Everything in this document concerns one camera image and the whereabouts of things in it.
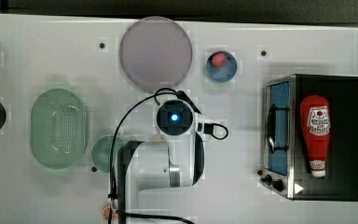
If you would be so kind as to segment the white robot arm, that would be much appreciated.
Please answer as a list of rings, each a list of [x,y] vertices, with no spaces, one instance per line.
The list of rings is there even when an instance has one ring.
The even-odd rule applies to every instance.
[[[162,140],[130,140],[110,156],[110,198],[117,224],[195,224],[184,217],[141,210],[138,196],[147,189],[196,185],[203,175],[204,145],[213,136],[214,124],[184,91],[162,88],[150,98],[158,105],[153,122]]]

